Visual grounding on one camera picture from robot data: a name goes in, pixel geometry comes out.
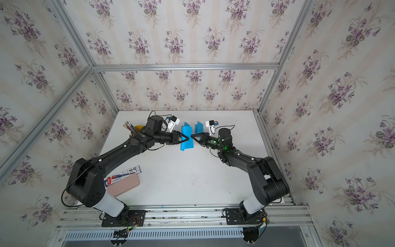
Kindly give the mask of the blue paper sheet front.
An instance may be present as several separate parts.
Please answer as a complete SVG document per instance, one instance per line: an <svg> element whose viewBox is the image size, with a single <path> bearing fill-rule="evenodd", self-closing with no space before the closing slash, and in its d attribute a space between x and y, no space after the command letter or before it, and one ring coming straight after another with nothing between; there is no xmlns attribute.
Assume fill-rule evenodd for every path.
<svg viewBox="0 0 395 247"><path fill-rule="evenodd" d="M192 135L192 127L182 127L182 133L189 137L189 141L181 144L180 150L185 151L186 149L191 149L194 147Z"/></svg>

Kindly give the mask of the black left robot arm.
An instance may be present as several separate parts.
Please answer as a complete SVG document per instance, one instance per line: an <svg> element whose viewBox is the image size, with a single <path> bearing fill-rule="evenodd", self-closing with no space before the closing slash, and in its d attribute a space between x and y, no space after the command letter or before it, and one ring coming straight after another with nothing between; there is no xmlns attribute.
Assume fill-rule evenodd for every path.
<svg viewBox="0 0 395 247"><path fill-rule="evenodd" d="M104 179L115 168L149 150L156 143L178 145L189 140L179 131L163 131L164 122L161 116L148 117L146 125L119 146L89 160L77 160L64 191L82 205L93 207L109 217L127 216L129 207L107 192Z"/></svg>

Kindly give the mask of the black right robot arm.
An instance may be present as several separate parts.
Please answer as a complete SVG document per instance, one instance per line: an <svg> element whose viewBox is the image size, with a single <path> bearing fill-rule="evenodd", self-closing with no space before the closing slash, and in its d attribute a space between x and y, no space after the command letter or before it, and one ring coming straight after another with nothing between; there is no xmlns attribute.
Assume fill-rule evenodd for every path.
<svg viewBox="0 0 395 247"><path fill-rule="evenodd" d="M220 129L217 137L203 132L193 134L191 138L202 147L217 150L222 163L249 175L253 195L241 202L240 211L253 215L290 192L289 184L275 160L270 156L260 158L241 152L232 143L230 129Z"/></svg>

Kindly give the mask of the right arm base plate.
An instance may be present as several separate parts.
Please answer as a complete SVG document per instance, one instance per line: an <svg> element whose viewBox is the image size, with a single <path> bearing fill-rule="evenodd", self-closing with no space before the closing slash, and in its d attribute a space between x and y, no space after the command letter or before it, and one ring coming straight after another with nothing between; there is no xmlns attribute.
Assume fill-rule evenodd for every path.
<svg viewBox="0 0 395 247"><path fill-rule="evenodd" d="M241 208L225 208L222 210L222 217L227 225L259 225L267 219L267 213L259 210L253 214L248 214Z"/></svg>

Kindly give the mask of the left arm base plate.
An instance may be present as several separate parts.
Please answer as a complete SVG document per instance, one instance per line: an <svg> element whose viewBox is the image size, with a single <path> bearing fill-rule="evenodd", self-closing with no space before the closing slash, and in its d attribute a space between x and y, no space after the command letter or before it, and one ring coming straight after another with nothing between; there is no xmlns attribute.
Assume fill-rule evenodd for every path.
<svg viewBox="0 0 395 247"><path fill-rule="evenodd" d="M146 216L145 210L122 211L119 216L111 217L105 214L102 220L102 227L127 227L143 226Z"/></svg>

